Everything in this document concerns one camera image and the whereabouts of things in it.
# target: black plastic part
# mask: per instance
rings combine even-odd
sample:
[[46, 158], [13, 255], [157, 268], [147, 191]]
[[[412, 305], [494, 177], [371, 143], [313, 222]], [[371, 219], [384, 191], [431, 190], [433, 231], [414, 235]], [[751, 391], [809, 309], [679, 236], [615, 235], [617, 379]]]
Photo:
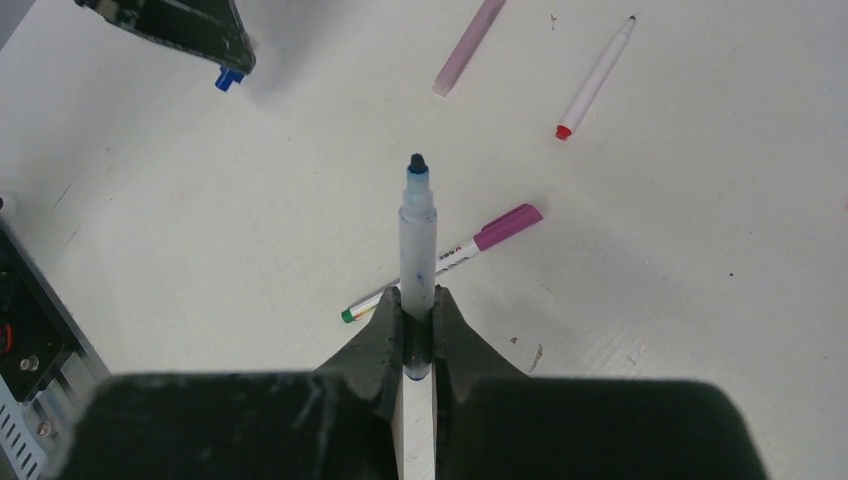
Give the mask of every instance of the black plastic part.
[[[0, 307], [12, 327], [12, 348], [0, 355], [0, 376], [19, 402], [47, 387], [55, 369], [78, 345], [73, 334], [36, 280], [22, 256], [0, 230]], [[21, 360], [35, 356], [34, 371], [21, 370]]]
[[249, 74], [256, 56], [232, 0], [75, 0], [101, 13], [107, 22], [169, 48], [189, 53], [239, 73]]
[[52, 475], [398, 479], [398, 297], [387, 290], [371, 322], [313, 373], [113, 378]]
[[[142, 375], [102, 386], [59, 478], [397, 479], [403, 312], [313, 373]], [[534, 379], [433, 310], [437, 479], [765, 479], [745, 424], [694, 382]]]

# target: red marker tip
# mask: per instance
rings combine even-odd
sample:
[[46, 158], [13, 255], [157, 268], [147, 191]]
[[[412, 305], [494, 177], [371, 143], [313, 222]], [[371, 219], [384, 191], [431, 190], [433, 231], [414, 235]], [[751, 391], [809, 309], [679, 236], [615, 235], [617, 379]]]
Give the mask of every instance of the red marker tip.
[[558, 139], [565, 141], [568, 137], [571, 136], [571, 133], [571, 129], [566, 127], [565, 125], [557, 125], [556, 136]]

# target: marker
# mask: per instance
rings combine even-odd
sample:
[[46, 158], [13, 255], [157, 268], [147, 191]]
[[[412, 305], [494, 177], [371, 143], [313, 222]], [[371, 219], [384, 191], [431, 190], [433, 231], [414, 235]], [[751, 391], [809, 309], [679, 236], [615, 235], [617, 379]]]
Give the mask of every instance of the marker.
[[[528, 203], [513, 209], [480, 229], [480, 232], [472, 238], [439, 255], [439, 259], [436, 262], [436, 275], [456, 267], [480, 252], [485, 252], [541, 220], [542, 214], [539, 210]], [[383, 291], [387, 288], [395, 287], [399, 283], [400, 279], [397, 279], [357, 300], [347, 310], [342, 312], [342, 320], [345, 323], [351, 323], [373, 312], [377, 308], [377, 304], [380, 303], [380, 297], [383, 295]]]
[[436, 298], [436, 207], [430, 169], [419, 154], [406, 169], [400, 217], [400, 307], [403, 309], [403, 370], [412, 380], [430, 373], [433, 303]]
[[633, 31], [634, 25], [636, 25], [636, 17], [631, 16], [624, 22], [621, 30], [612, 37], [604, 53], [601, 54], [601, 58], [598, 59], [598, 63], [595, 64], [595, 68], [592, 69], [592, 72], [583, 81], [583, 85], [580, 87], [574, 100], [571, 101], [571, 105], [565, 111], [562, 120], [559, 121], [556, 131], [556, 137], [558, 139], [566, 140], [580, 126], [583, 116], [586, 115], [586, 111], [589, 110], [589, 107], [595, 100], [595, 95], [598, 94], [607, 75], [612, 71], [612, 67], [615, 66], [615, 62], [618, 61], [621, 52], [624, 51], [624, 47], [627, 45], [627, 39], [630, 38], [630, 32]]
[[483, 2], [480, 10], [477, 11], [477, 15], [474, 15], [474, 19], [471, 20], [465, 33], [462, 34], [462, 38], [459, 39], [459, 43], [454, 47], [451, 56], [448, 57], [448, 61], [445, 62], [445, 66], [442, 67], [442, 71], [436, 77], [436, 81], [433, 83], [434, 92], [444, 97], [451, 91], [504, 3], [506, 3], [506, 0], [485, 0]]

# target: blue marker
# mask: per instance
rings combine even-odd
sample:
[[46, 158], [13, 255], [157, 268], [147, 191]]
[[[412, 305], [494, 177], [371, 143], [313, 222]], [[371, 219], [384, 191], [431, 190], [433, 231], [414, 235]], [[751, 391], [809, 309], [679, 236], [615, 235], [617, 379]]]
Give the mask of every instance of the blue marker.
[[436, 207], [430, 191], [430, 169], [419, 154], [406, 169], [400, 217], [400, 303], [404, 323], [404, 371], [412, 380], [430, 372], [436, 295]]
[[243, 73], [222, 66], [221, 75], [218, 76], [218, 80], [215, 80], [215, 86], [218, 87], [218, 90], [226, 92], [233, 82], [241, 83], [242, 80], [244, 80]]

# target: light pink marker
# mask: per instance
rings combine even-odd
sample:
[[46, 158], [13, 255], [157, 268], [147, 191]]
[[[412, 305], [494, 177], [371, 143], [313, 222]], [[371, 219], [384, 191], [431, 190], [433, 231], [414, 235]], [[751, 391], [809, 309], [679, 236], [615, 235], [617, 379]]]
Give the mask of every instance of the light pink marker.
[[445, 66], [442, 67], [442, 71], [439, 72], [439, 76], [436, 77], [436, 82], [433, 83], [434, 92], [444, 97], [451, 91], [504, 3], [506, 3], [506, 0], [485, 0], [483, 2], [480, 10], [477, 11], [477, 15], [474, 15], [471, 24], [468, 25], [465, 33], [462, 34], [462, 38], [459, 39], [459, 43], [453, 49], [453, 53], [448, 57], [448, 61], [445, 62]]

